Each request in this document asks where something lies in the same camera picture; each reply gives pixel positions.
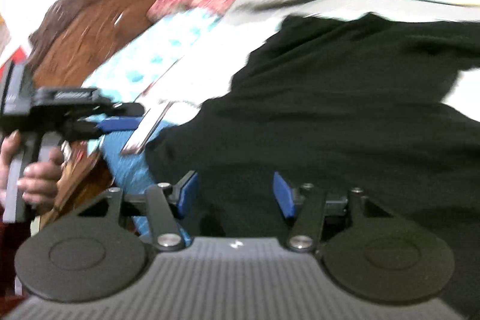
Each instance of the finger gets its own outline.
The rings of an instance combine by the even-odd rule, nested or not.
[[[30,205],[41,206],[42,209],[46,208],[50,210],[53,207],[54,199],[42,194],[23,193],[22,198],[26,203],[29,203]]]
[[[15,153],[18,151],[18,148],[20,148],[21,141],[20,132],[17,130],[3,139],[0,150],[0,165],[4,167],[10,165]]]
[[[25,168],[23,175],[25,178],[39,178],[59,181],[62,177],[62,168],[52,162],[32,163]]]
[[[22,178],[17,182],[17,187],[23,193],[42,194],[55,198],[58,193],[57,183],[45,179]]]
[[[53,148],[49,153],[49,159],[56,165],[62,165],[64,161],[63,152],[59,147]]]

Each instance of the black fabric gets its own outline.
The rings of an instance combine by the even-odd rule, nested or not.
[[[440,101],[460,70],[478,67],[479,37],[477,23],[288,17],[229,94],[147,144],[147,163],[157,181],[190,169],[211,178],[185,227],[201,233],[201,222],[222,226],[220,215],[237,220],[243,211],[227,236],[258,230],[254,221],[282,235],[285,224],[265,212],[278,208],[274,199],[242,194],[248,184],[215,185],[226,172],[262,167],[266,178],[289,170],[364,187],[447,240],[457,271],[445,297],[472,313],[480,307],[480,126]]]

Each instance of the dark red sleeve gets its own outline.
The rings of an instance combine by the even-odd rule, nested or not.
[[[4,224],[0,222],[0,317],[21,301],[14,295],[14,258],[18,247],[30,237],[30,224]]]

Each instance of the round black cover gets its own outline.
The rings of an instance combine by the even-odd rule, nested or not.
[[[323,264],[351,293],[392,305],[437,295],[455,268],[444,241],[398,218],[366,219],[334,236],[325,246]]]
[[[146,259],[143,243],[107,219],[65,218],[22,244],[15,270],[37,296],[83,302],[127,287],[139,276]]]

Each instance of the gray ribbed surface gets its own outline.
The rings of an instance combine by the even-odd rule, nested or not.
[[[462,320],[438,299],[401,309],[356,299],[312,257],[275,239],[235,242],[197,238],[187,250],[157,256],[114,297],[72,305],[30,298],[6,320]]]

